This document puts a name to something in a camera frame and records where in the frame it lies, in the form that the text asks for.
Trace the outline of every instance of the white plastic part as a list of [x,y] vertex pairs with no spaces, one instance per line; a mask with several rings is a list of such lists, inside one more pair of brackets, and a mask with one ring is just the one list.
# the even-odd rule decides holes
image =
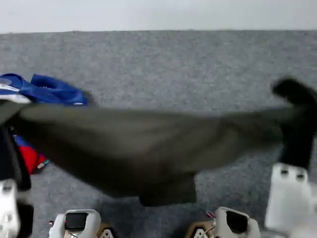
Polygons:
[[16,198],[15,181],[12,179],[0,181],[0,238],[17,237],[20,231]]
[[[87,213],[85,229],[79,234],[78,238],[95,238],[99,230],[101,217],[100,214],[93,209],[68,210],[67,213]],[[54,225],[49,231],[49,238],[64,238],[65,235],[65,216],[59,214]]]
[[317,216],[307,217],[305,222],[295,226],[289,238],[316,238],[317,237]]
[[265,216],[266,228],[290,233],[297,224],[317,211],[315,206],[316,186],[309,183],[307,171],[287,164],[275,164]]
[[114,235],[111,230],[105,228],[99,238],[114,238]]
[[207,235],[204,235],[203,237],[204,232],[204,229],[197,229],[194,238],[208,238]]

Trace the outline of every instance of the screw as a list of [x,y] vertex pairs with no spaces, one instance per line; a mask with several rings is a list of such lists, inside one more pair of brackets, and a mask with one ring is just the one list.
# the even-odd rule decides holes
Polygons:
[[297,175],[297,180],[303,180],[304,179],[304,175]]
[[11,222],[12,221],[12,215],[11,214],[6,214],[4,217],[4,222]]
[[281,170],[281,175],[283,175],[283,176],[288,175],[288,170]]
[[11,190],[12,190],[11,182],[6,182],[2,187],[2,191],[5,193],[10,192]]

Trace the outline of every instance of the wire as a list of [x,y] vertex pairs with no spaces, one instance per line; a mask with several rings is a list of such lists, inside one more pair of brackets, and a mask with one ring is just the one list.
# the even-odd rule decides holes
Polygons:
[[213,229],[214,229],[214,226],[212,226],[211,228],[209,228],[208,230],[206,230],[206,231],[203,233],[202,238],[205,238],[204,236],[205,236],[208,232],[212,231]]
[[215,219],[216,218],[216,216],[214,215],[214,213],[212,213],[211,211],[206,211],[206,215],[209,217],[209,218],[211,218],[211,219]]

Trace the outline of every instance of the garment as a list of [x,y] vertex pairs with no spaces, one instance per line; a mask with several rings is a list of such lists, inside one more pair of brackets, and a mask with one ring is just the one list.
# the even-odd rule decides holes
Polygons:
[[147,206],[195,202],[198,171],[282,143],[299,121],[305,124],[307,110],[316,110],[308,87],[291,79],[274,89],[293,106],[202,117],[2,102],[0,123],[108,195],[139,196]]
[[[63,105],[87,105],[84,92],[53,77],[34,74],[31,82],[14,73],[0,76],[0,98],[17,103],[55,103]],[[29,174],[46,165],[49,160],[21,136],[15,141],[27,165]]]

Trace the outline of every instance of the pile of clothes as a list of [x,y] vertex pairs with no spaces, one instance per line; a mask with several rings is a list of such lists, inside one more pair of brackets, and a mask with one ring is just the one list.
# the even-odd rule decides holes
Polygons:
[[[86,106],[84,92],[56,78],[34,74],[31,82],[15,73],[0,76],[0,99],[17,103],[54,103],[67,106]],[[14,132],[15,141],[23,156],[29,174],[41,169],[49,160],[38,153],[23,137]]]

